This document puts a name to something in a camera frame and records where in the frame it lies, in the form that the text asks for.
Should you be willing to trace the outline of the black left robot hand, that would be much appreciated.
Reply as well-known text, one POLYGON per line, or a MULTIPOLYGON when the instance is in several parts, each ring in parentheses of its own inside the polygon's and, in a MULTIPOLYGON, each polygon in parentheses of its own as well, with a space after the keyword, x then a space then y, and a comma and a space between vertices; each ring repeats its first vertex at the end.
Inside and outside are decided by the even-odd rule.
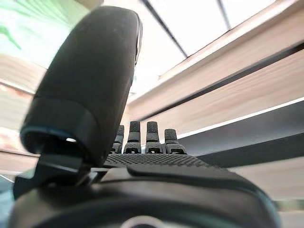
POLYGON ((136 12, 101 6, 72 29, 19 136, 39 159, 16 176, 10 228, 280 228, 258 186, 186 153, 172 129, 145 153, 120 153, 140 52, 136 12))

